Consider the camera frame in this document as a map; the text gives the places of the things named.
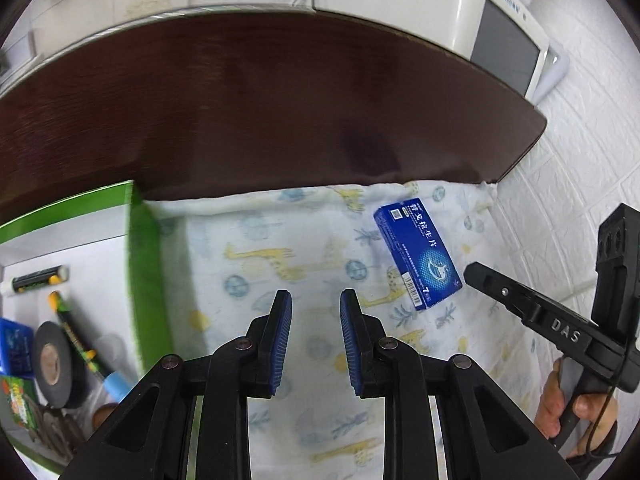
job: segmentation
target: barcode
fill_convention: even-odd
[[[415,283],[411,275],[408,272],[405,272],[402,275],[402,280],[406,285],[406,290],[409,292],[411,301],[414,302],[414,306],[421,306],[422,300],[420,299],[420,294],[418,294],[418,290],[415,288]]]

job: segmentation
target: light blue cap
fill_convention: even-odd
[[[122,399],[127,396],[132,388],[132,384],[130,384],[129,381],[127,381],[118,372],[110,374],[104,380],[104,389],[107,390],[107,393],[116,402],[122,402]]]

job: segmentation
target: white device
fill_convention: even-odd
[[[405,30],[481,66],[537,104],[562,79],[568,56],[520,0],[314,0],[330,10]]]

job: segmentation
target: dolphin logo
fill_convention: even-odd
[[[438,265],[434,263],[434,261],[429,258],[429,263],[427,264],[427,269],[429,269],[429,273],[439,282],[443,282],[447,279],[447,264]]]

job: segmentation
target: brown wooden headboard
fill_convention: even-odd
[[[494,182],[545,125],[482,69],[363,20],[167,19],[85,44],[0,99],[0,222],[128,178],[150,200]]]

